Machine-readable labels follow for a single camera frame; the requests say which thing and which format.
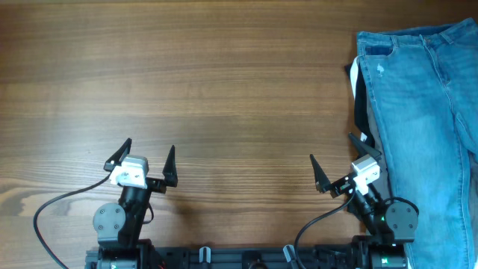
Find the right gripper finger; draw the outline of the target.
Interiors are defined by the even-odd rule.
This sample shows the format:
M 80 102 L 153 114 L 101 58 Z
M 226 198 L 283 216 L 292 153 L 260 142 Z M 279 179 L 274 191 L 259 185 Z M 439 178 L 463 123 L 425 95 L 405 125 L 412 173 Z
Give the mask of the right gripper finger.
M 331 182 L 329 181 L 327 175 L 317 162 L 317 159 L 314 157 L 313 154 L 310 154 L 311 165 L 314 171 L 314 180 L 315 180 L 315 187 L 316 190 L 321 193 L 326 193 L 330 189 Z
M 348 138 L 350 139 L 350 141 L 352 142 L 352 145 L 356 148 L 356 151 L 358 153 L 358 156 L 357 156 L 356 160 L 358 160 L 358 159 L 360 159 L 360 158 L 362 158 L 366 155 L 371 156 L 377 162 L 379 162 L 381 160 L 382 153 L 379 150 L 374 149 L 371 146 L 368 146 L 366 143 L 361 141 L 359 138 L 357 138 L 351 132 L 348 134 Z

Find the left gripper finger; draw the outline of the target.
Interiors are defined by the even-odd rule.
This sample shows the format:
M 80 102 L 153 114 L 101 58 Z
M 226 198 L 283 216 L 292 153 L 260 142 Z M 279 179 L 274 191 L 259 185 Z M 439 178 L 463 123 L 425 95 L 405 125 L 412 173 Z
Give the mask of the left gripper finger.
M 121 165 L 123 159 L 131 151 L 132 139 L 127 138 L 123 145 L 105 162 L 103 169 L 107 172 L 112 172 L 113 169 Z
M 178 174 L 176 169 L 176 148 L 174 145 L 170 148 L 162 173 L 165 185 L 176 188 L 178 184 Z

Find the light blue denim jeans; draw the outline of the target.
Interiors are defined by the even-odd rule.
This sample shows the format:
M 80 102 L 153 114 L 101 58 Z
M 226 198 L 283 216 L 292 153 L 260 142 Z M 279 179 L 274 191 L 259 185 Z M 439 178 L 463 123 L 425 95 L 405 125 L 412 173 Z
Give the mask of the light blue denim jeans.
M 414 268 L 473 268 L 477 23 L 357 34 L 391 192 L 419 208 Z

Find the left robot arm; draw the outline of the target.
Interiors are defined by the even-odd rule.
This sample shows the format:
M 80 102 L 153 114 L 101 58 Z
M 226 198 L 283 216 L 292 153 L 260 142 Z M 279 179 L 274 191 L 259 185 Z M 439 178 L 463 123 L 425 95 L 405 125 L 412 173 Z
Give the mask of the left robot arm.
M 86 268 L 140 269 L 165 268 L 166 262 L 149 239 L 140 239 L 140 232 L 148 222 L 147 211 L 152 209 L 153 193 L 164 194 L 168 187 L 178 184 L 176 148 L 172 146 L 162 170 L 163 178 L 148 177 L 148 159 L 130 153 L 132 139 L 105 162 L 113 185 L 122 187 L 118 202 L 100 206 L 93 217 L 97 233 L 98 252 L 85 259 Z

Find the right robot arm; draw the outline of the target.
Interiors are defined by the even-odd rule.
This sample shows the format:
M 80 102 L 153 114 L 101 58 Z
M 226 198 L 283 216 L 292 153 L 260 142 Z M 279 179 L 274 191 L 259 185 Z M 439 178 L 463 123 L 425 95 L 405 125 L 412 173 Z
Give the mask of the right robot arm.
M 347 208 L 365 226 L 367 235 L 356 235 L 349 244 L 317 245 L 313 257 L 318 268 L 407 268 L 405 246 L 415 240 L 419 209 L 401 197 L 382 198 L 373 183 L 379 179 L 382 154 L 354 134 L 349 134 L 358 158 L 351 171 L 331 182 L 317 159 L 311 155 L 316 189 L 336 198 L 347 197 Z

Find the grey shorts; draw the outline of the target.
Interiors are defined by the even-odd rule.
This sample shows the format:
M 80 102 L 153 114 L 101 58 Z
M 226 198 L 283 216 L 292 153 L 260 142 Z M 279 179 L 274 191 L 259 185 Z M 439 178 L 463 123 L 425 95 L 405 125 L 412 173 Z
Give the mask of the grey shorts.
M 388 178 L 388 167 L 386 163 L 384 149 L 382 146 L 382 141 L 379 135 L 377 121 L 376 121 L 370 100 L 367 100 L 367 119 L 369 123 L 371 137 L 373 138 L 373 141 L 374 141 L 374 148 L 378 150 L 381 154 L 379 157 L 379 160 L 377 161 L 380 167 L 379 178 L 373 182 L 373 185 L 381 194 L 383 199 L 389 198 L 392 196 L 393 193 L 392 193 L 390 181 Z

